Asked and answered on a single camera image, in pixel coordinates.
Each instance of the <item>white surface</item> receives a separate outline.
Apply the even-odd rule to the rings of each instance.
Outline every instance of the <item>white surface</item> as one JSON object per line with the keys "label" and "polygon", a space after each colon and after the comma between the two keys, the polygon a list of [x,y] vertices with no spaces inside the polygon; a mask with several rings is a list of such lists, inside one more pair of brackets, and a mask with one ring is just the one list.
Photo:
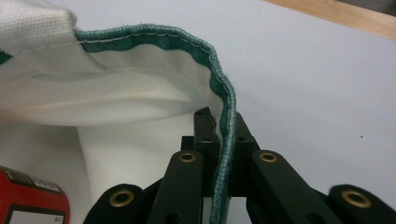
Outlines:
{"label": "white surface", "polygon": [[[262,148],[315,189],[357,185],[396,208],[396,41],[260,1],[50,2],[82,30],[158,23],[208,41]],[[242,206],[228,223],[247,223]]]}

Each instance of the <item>green stitched hem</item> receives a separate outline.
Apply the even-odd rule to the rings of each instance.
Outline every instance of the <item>green stitched hem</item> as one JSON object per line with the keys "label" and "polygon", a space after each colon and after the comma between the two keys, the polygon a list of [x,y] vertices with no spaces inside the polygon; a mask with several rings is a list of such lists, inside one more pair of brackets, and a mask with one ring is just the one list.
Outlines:
{"label": "green stitched hem", "polygon": [[121,51],[143,44],[151,44],[165,50],[184,50],[197,63],[210,70],[210,89],[221,98],[224,104],[219,121],[223,142],[219,167],[214,179],[210,223],[224,223],[229,204],[228,180],[233,158],[236,102],[233,87],[222,73],[213,47],[181,29],[151,24],[127,26],[106,31],[75,31],[75,34],[78,41],[81,42],[81,46],[87,52]]}
{"label": "green stitched hem", "polygon": [[12,56],[0,50],[0,65],[8,61]]}

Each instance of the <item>red object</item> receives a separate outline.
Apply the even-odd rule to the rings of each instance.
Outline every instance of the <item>red object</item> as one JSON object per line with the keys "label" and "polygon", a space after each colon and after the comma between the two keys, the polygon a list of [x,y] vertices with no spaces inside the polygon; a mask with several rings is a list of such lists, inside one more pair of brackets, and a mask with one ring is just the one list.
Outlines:
{"label": "red object", "polygon": [[0,224],[68,224],[64,192],[47,180],[0,166]]}

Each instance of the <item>screw hole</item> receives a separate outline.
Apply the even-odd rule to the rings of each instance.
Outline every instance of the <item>screw hole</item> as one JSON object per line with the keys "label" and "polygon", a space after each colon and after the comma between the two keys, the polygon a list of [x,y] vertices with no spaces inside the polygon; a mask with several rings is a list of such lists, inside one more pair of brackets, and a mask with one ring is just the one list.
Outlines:
{"label": "screw hole", "polygon": [[369,208],[372,206],[370,199],[356,190],[344,190],[341,195],[345,201],[359,208]]}
{"label": "screw hole", "polygon": [[267,162],[275,162],[277,161],[277,157],[276,155],[269,153],[269,152],[264,152],[260,155],[260,159],[262,159],[262,161],[267,161]]}
{"label": "screw hole", "polygon": [[195,155],[192,153],[183,153],[178,158],[184,162],[191,162],[191,161],[195,161],[196,159]]}
{"label": "screw hole", "polygon": [[134,193],[128,189],[120,189],[110,196],[110,204],[113,207],[123,207],[134,200]]}
{"label": "screw hole", "polygon": [[306,219],[312,224],[325,224],[326,221],[318,214],[309,213],[306,215]]}
{"label": "screw hole", "polygon": [[165,224],[179,224],[181,222],[181,214],[179,212],[171,212],[163,219]]}

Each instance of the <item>white fabric bag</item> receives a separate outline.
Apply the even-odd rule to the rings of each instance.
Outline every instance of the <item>white fabric bag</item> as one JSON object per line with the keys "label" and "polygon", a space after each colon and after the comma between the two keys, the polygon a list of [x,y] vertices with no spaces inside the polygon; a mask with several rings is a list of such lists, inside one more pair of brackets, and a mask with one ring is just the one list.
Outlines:
{"label": "white fabric bag", "polygon": [[172,27],[75,23],[40,0],[1,1],[1,164],[59,184],[81,223],[106,189],[162,177],[209,106],[222,144],[210,219],[225,221],[235,97],[213,48]]}

